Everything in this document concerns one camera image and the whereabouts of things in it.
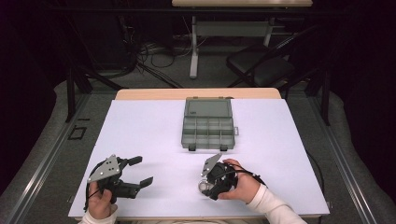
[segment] gray compartment box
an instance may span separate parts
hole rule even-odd
[[[230,99],[187,99],[181,145],[227,151],[235,146]]]

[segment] wooden desk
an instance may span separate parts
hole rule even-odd
[[[173,0],[174,7],[311,7],[311,0]],[[190,78],[198,75],[198,35],[211,36],[264,36],[268,46],[273,26],[269,21],[197,21],[192,17],[192,55]]]
[[[69,216],[81,219],[93,167],[108,156],[143,162],[125,167],[126,183],[154,177],[135,199],[118,199],[119,220],[264,218],[240,201],[213,201],[198,190],[200,173],[217,149],[182,148],[186,97],[232,96],[235,147],[223,152],[258,175],[303,217],[329,214],[286,102],[276,89],[122,90],[108,110]]]

